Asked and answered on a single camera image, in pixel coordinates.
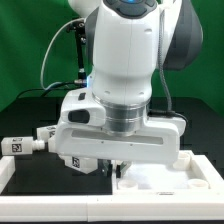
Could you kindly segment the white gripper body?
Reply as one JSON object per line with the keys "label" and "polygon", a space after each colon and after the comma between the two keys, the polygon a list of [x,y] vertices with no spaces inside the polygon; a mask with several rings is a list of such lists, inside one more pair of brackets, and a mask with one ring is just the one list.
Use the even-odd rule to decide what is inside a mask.
{"label": "white gripper body", "polygon": [[99,127],[60,121],[55,151],[78,158],[172,164],[178,158],[185,127],[182,118],[148,117],[131,136],[113,136]]}

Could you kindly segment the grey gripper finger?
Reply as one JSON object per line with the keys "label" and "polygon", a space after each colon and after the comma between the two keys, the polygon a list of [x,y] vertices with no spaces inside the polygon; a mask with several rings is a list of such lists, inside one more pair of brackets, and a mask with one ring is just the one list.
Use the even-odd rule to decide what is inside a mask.
{"label": "grey gripper finger", "polygon": [[112,174],[112,164],[110,160],[104,160],[102,162],[103,168],[102,172],[105,176],[110,176]]}
{"label": "grey gripper finger", "polygon": [[116,176],[123,177],[128,168],[131,166],[130,161],[116,161]]}

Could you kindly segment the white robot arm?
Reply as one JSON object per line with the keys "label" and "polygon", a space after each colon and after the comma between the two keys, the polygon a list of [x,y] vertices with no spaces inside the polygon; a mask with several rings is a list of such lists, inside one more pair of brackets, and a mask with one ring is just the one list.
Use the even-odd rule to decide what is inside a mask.
{"label": "white robot arm", "polygon": [[100,0],[85,28],[93,70],[86,87],[64,98],[56,153],[83,173],[99,160],[107,172],[114,161],[174,163],[186,122],[147,105],[153,73],[182,70],[200,52],[191,0]]}

